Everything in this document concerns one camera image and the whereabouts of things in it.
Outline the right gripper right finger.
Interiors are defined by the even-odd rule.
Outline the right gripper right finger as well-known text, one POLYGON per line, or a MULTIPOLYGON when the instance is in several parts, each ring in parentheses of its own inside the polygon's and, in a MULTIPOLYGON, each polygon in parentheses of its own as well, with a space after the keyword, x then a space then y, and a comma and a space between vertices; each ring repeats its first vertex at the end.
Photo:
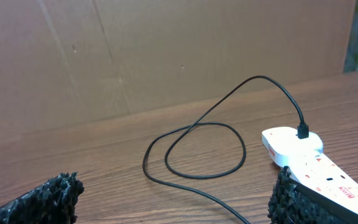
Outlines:
POLYGON ((278 173, 268 202, 268 218, 277 224, 358 224, 358 214, 293 180, 289 167, 278 173))

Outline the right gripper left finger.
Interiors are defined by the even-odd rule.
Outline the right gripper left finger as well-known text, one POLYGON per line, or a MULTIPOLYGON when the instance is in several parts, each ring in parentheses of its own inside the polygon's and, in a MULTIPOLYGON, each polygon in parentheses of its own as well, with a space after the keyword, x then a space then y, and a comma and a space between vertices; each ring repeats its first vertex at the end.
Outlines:
POLYGON ((74 224, 75 206, 84 192, 77 173, 61 173, 0 206, 0 224, 74 224))

